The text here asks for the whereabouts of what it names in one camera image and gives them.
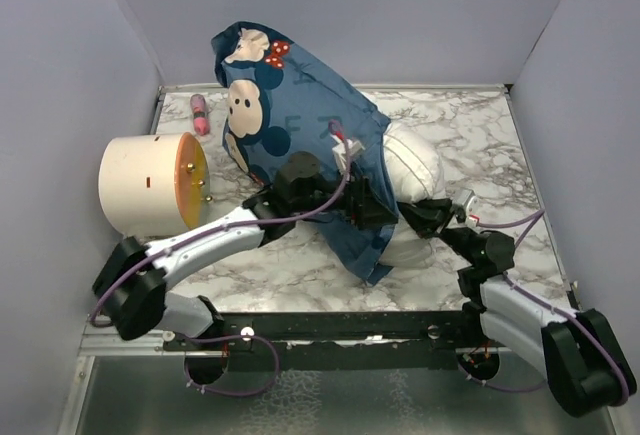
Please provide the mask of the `white pillow with red logo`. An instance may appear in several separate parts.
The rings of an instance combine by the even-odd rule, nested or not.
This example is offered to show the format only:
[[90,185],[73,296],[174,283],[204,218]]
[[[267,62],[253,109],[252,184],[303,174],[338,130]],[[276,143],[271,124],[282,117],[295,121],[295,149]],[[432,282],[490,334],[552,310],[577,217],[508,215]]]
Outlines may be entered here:
[[[414,128],[391,122],[383,135],[383,154],[397,202],[413,204],[445,197],[441,156]],[[431,264],[432,255],[432,242],[419,238],[400,217],[379,262],[392,268],[419,269]]]

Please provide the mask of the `blue lettered pillowcase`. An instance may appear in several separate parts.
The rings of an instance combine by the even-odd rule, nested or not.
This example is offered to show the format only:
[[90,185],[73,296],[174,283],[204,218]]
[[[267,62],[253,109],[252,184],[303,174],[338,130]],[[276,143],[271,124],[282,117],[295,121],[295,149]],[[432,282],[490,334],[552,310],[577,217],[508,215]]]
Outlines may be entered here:
[[393,214],[399,212],[386,168],[383,136],[390,124],[366,97],[337,72],[277,30],[239,21],[211,40],[214,74],[227,90],[224,149],[240,169],[262,185],[294,153],[320,162],[328,181],[341,175],[332,152],[331,122],[363,150],[352,158],[353,174]]

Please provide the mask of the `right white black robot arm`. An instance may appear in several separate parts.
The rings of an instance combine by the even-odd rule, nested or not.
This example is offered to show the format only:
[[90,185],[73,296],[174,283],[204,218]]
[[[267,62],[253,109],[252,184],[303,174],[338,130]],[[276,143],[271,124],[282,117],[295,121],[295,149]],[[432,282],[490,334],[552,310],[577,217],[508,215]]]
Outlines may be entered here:
[[518,242],[504,232],[476,228],[469,206],[450,199],[399,206],[419,237],[439,239],[468,263],[458,272],[468,300],[461,338],[472,346],[491,340],[510,349],[543,376],[573,417],[625,405],[637,382],[605,315],[564,309],[511,279]]

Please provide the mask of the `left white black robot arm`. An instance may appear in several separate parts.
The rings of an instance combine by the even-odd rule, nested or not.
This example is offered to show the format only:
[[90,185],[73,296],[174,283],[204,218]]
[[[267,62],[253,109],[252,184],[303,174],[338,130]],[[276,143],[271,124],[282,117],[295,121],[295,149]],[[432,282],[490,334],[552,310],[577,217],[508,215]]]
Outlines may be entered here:
[[349,166],[340,181],[328,181],[314,155],[297,152],[272,184],[228,215],[152,243],[135,237],[121,240],[93,284],[96,310],[110,319],[124,341],[164,328],[185,335],[199,349],[210,349],[220,340],[221,315],[206,299],[178,298],[171,289],[199,270],[269,244],[298,221],[323,212],[337,214],[358,230],[398,220],[357,168]]

